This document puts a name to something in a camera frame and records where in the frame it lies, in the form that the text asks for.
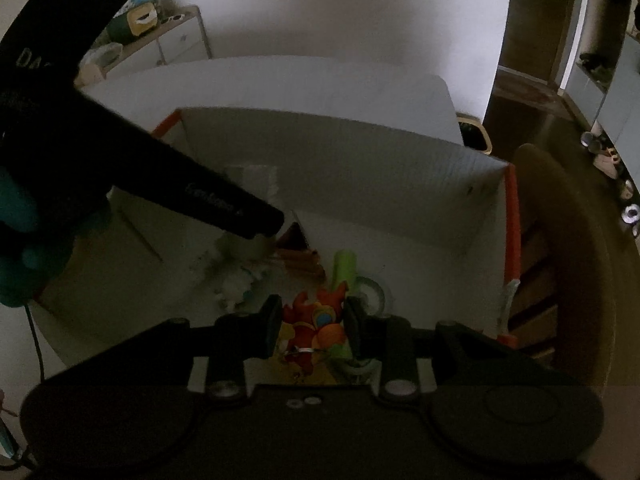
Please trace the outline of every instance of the red plush toy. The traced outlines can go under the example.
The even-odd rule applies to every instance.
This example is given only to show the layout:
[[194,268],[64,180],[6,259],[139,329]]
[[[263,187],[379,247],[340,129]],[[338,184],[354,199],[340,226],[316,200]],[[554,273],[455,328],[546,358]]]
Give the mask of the red plush toy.
[[346,291],[346,282],[333,292],[320,288],[316,293],[318,300],[313,303],[307,303],[308,294],[300,292],[293,306],[284,306],[282,320],[293,326],[295,334],[289,339],[285,359],[297,363],[303,374],[313,373],[313,356],[317,349],[326,350],[335,344],[345,343],[347,338],[340,322]]

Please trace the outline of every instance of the white cardboard box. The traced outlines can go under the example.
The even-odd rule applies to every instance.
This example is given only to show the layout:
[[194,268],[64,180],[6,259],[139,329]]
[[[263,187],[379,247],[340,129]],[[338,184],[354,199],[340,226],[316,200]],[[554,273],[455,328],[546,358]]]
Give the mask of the white cardboard box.
[[[280,199],[325,268],[335,251],[352,249],[359,270],[382,277],[395,313],[412,325],[454,319],[496,335],[505,284],[519,277],[520,261],[506,162],[384,126],[268,110],[187,108],[154,135],[217,171],[276,166]],[[43,306],[105,347],[171,316],[213,323],[223,311],[205,285],[188,291],[183,271],[220,230],[119,190],[111,200],[113,224],[80,244],[41,295]],[[81,358],[56,350],[63,360]]]

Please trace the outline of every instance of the door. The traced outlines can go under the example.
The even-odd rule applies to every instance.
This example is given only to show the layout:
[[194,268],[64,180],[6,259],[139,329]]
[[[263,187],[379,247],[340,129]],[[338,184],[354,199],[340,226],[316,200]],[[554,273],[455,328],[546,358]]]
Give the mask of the door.
[[551,81],[566,40],[573,2],[510,0],[500,65]]

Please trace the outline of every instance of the floor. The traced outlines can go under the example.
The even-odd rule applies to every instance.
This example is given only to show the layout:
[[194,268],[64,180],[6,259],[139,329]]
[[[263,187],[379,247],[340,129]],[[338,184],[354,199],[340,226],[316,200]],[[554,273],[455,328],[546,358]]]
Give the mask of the floor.
[[507,72],[503,68],[498,68],[495,74],[492,95],[517,101],[564,119],[572,119],[564,101],[555,90],[543,82]]
[[484,127],[494,145],[493,156],[510,161],[515,150],[525,142],[533,142],[539,136],[566,135],[580,130],[568,112],[550,112],[504,95],[494,87],[484,116]]

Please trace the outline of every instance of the cable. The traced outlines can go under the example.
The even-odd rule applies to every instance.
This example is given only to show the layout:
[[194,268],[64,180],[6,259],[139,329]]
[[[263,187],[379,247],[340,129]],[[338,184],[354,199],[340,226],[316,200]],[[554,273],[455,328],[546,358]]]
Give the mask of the cable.
[[38,355],[38,364],[40,365],[40,382],[44,382],[44,361],[42,360],[42,350],[40,350],[40,342],[38,341],[38,335],[36,334],[36,327],[33,324],[33,317],[31,317],[31,310],[29,305],[24,306],[24,310],[27,313],[27,319],[29,320],[29,328],[31,328],[31,336],[33,336],[33,343],[36,347],[36,354]]
[[36,465],[28,459],[28,454],[30,452],[31,450],[29,449],[29,446],[27,446],[19,460],[16,460],[15,463],[11,465],[0,465],[0,471],[15,471],[21,467],[34,471],[36,469]]
[[[40,342],[38,341],[38,334],[36,333],[36,327],[33,323],[33,317],[31,317],[31,310],[28,305],[24,306],[24,311],[27,313],[27,320],[29,321],[29,328],[31,329],[31,336],[33,337],[33,344],[36,347],[36,354],[38,355],[38,365],[40,367],[40,382],[44,382],[44,361],[42,359],[42,350],[40,349]],[[30,453],[29,446],[24,449],[24,453],[21,457],[11,465],[0,465],[0,471],[15,471],[21,467],[25,467],[30,470],[35,469],[35,464],[29,459]]]

